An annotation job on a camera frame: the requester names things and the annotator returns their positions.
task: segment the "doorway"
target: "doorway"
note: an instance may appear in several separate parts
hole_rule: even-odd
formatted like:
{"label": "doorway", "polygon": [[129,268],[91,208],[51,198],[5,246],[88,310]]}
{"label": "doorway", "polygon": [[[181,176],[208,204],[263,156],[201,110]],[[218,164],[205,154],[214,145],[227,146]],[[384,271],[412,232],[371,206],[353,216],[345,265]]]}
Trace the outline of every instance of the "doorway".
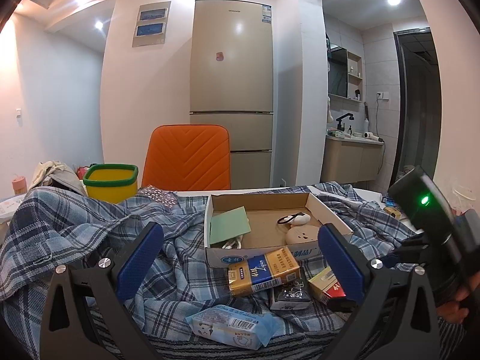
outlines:
{"label": "doorway", "polygon": [[400,126],[390,184],[420,165],[434,177],[440,145],[442,94],[430,28],[394,33],[400,70]]}

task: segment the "blue tissue pack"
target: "blue tissue pack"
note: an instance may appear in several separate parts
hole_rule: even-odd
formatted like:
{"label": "blue tissue pack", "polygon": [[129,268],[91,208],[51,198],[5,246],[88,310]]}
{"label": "blue tissue pack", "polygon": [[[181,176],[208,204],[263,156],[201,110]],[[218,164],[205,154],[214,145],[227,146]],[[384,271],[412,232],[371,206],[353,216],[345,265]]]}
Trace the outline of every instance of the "blue tissue pack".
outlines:
{"label": "blue tissue pack", "polygon": [[200,337],[252,350],[267,346],[279,328],[270,314],[250,314],[223,305],[200,311],[186,321]]}

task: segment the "cardboard box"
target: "cardboard box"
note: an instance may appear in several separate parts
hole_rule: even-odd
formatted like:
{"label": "cardboard box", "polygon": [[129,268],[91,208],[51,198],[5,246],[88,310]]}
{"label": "cardboard box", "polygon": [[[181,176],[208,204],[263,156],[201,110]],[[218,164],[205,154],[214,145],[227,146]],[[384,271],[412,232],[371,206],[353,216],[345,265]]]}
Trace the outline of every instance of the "cardboard box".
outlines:
{"label": "cardboard box", "polygon": [[331,311],[352,312],[356,303],[347,299],[342,286],[330,267],[308,281],[310,293],[319,302],[325,304]]}
{"label": "cardboard box", "polygon": [[270,289],[270,310],[304,310],[310,305],[308,281],[303,268],[300,268],[300,278]]}
{"label": "cardboard box", "polygon": [[233,296],[251,295],[299,277],[300,267],[288,247],[229,266],[229,288]]}
{"label": "cardboard box", "polygon": [[[222,212],[245,207],[251,232],[243,236],[241,249],[222,249],[223,242],[210,245],[210,221]],[[285,234],[289,225],[278,225],[280,218],[304,212],[311,216],[309,225],[319,228],[332,223],[347,240],[352,230],[332,210],[311,193],[261,193],[211,195],[205,211],[204,244],[207,263],[213,268],[228,268],[254,256],[276,251],[286,245]],[[319,254],[317,241],[288,245],[298,261]]]}

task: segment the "human hand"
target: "human hand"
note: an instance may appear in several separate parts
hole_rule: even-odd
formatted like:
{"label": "human hand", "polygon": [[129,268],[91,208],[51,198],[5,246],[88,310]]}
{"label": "human hand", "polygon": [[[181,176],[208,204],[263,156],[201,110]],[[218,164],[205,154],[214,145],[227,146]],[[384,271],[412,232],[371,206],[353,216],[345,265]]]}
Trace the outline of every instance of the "human hand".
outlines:
{"label": "human hand", "polygon": [[[480,272],[477,272],[469,280],[471,291],[480,286]],[[463,286],[455,294],[454,300],[437,307],[437,314],[449,323],[463,323],[469,315],[469,309],[460,309],[460,302],[469,296],[469,291]]]}

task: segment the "gold and blue cigarette pack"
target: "gold and blue cigarette pack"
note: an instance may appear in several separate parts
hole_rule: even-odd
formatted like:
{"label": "gold and blue cigarette pack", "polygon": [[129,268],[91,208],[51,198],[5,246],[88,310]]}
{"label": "gold and blue cigarette pack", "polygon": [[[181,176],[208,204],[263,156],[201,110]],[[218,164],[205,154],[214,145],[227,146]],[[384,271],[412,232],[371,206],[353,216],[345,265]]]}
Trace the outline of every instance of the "gold and blue cigarette pack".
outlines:
{"label": "gold and blue cigarette pack", "polygon": [[294,281],[300,267],[288,247],[229,265],[229,288],[233,296],[247,296]]}

